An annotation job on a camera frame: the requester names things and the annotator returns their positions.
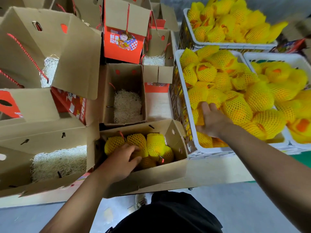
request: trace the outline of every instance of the open cardboard box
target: open cardboard box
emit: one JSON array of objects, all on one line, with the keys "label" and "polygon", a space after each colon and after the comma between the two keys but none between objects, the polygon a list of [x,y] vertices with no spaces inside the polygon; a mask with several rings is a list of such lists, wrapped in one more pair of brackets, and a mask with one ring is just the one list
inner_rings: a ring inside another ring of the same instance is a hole
[{"label": "open cardboard box", "polygon": [[168,29],[174,32],[178,32],[179,27],[174,9],[172,7],[164,5],[163,3],[160,3],[160,0],[150,1],[156,22],[155,25],[154,20],[152,20],[151,27],[157,27],[158,29]]},{"label": "open cardboard box", "polygon": [[[38,69],[8,33],[21,43],[38,68],[44,68],[46,57],[56,55],[60,59],[51,84],[59,89],[54,90],[55,101],[61,102],[57,107],[50,88],[41,88]],[[1,74],[0,88],[5,90],[0,90],[0,111],[9,110],[9,116],[23,116],[26,122],[57,120],[59,112],[73,112],[68,101],[78,95],[81,109],[78,114],[74,106],[74,115],[84,122],[85,98],[97,97],[101,45],[98,33],[69,13],[11,7],[0,23],[0,40],[0,69],[25,87],[20,89]]]},{"label": "open cardboard box", "polygon": [[127,63],[107,64],[100,67],[99,122],[104,123],[107,127],[122,127],[133,124],[114,123],[115,109],[113,106],[115,103],[115,92],[121,89],[135,92],[140,96],[142,101],[142,121],[137,123],[145,123],[147,121],[147,111],[142,66]]},{"label": "open cardboard box", "polygon": [[104,55],[139,64],[151,23],[149,0],[104,0]]},{"label": "open cardboard box", "polygon": [[[165,55],[165,66],[144,65],[144,55]],[[144,44],[142,65],[146,93],[167,93],[169,84],[171,84],[173,80],[174,70],[174,47],[172,44],[171,31],[165,29],[150,29],[149,40]]]},{"label": "open cardboard box", "polygon": [[64,8],[67,13],[76,12],[76,16],[89,24],[90,27],[96,28],[101,26],[101,15],[103,0],[73,0],[75,11],[73,9],[72,0],[55,0],[52,10],[63,11]]},{"label": "open cardboard box", "polygon": [[84,172],[32,183],[32,159],[39,153],[87,145],[87,170],[99,159],[95,141],[99,139],[97,104],[88,101],[84,126],[70,113],[60,114],[56,121],[21,123],[6,126],[0,133],[0,197],[31,195],[69,186]]},{"label": "open cardboard box", "polygon": [[52,4],[53,0],[0,0],[0,16],[3,16],[11,6],[50,9]]},{"label": "open cardboard box", "polygon": [[141,188],[164,183],[167,181],[182,178],[186,174],[187,149],[184,142],[185,131],[180,122],[173,119],[165,119],[151,123],[136,124],[121,128],[114,128],[100,132],[102,139],[107,140],[112,136],[120,136],[122,132],[126,137],[130,134],[142,133],[147,136],[149,133],[160,133],[165,136],[166,144],[173,150],[175,162],[132,172],[127,178],[111,185],[104,197],[125,195],[138,191]]}]

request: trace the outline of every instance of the white plastic crate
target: white plastic crate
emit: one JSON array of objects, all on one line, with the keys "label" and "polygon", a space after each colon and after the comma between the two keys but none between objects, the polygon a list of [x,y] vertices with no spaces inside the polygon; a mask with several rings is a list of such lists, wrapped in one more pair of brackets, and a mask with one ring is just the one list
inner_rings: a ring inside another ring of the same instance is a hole
[{"label": "white plastic crate", "polygon": [[[311,90],[311,66],[307,60],[299,54],[279,54],[279,53],[258,53],[258,52],[246,52],[244,53],[244,58],[249,66],[249,68],[255,73],[254,68],[251,65],[251,62],[260,62],[260,61],[284,61],[289,63],[293,68],[299,68],[306,72],[308,76],[308,84],[305,87],[306,90]],[[285,129],[284,135],[290,141],[290,146],[302,149],[302,151],[311,150],[311,144],[300,144],[296,142],[291,136],[289,130]]]},{"label": "white plastic crate", "polygon": [[[234,152],[230,147],[223,148],[203,148],[198,141],[196,135],[195,124],[193,120],[193,115],[191,111],[191,106],[189,102],[188,92],[186,83],[184,80],[183,72],[180,65],[180,57],[183,54],[184,50],[177,50],[175,52],[175,68],[173,75],[173,83],[170,87],[170,94],[172,99],[172,109],[174,113],[174,119],[180,121],[185,128],[187,134],[191,133],[193,139],[186,137],[185,143],[189,150],[189,157],[196,156],[211,156],[214,154],[218,155],[231,155]],[[238,62],[244,63],[247,65],[242,54],[237,51],[231,51],[234,56],[238,58]],[[288,148],[289,141],[285,136],[280,133],[274,139],[269,140],[269,144],[279,150],[284,150]]]},{"label": "white plastic crate", "polygon": [[190,9],[184,9],[184,17],[180,27],[179,32],[179,44],[178,49],[200,49],[207,45],[217,45],[221,49],[236,50],[241,53],[247,51],[256,51],[256,52],[269,52],[274,47],[277,46],[277,41],[274,41],[270,44],[251,44],[251,43],[202,43],[198,42],[194,36],[192,27],[190,25],[187,13]]}]

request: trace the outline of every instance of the gray floor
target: gray floor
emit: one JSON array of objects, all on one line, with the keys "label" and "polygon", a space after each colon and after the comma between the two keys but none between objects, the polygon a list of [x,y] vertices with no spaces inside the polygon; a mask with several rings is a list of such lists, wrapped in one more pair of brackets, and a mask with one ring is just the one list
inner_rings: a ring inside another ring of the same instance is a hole
[{"label": "gray floor", "polygon": [[[222,223],[224,233],[296,233],[256,183],[235,183],[178,190],[192,194]],[[105,232],[133,210],[135,196],[103,199],[91,232]],[[63,203],[0,209],[0,232],[36,233]]]}]

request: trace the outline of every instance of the shoe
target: shoe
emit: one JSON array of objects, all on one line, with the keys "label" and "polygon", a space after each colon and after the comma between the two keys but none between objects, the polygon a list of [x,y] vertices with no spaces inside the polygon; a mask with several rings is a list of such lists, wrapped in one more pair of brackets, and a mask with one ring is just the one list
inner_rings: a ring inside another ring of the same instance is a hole
[{"label": "shoe", "polygon": [[147,205],[147,199],[146,199],[146,194],[137,194],[135,196],[135,209],[138,210],[142,206]]}]

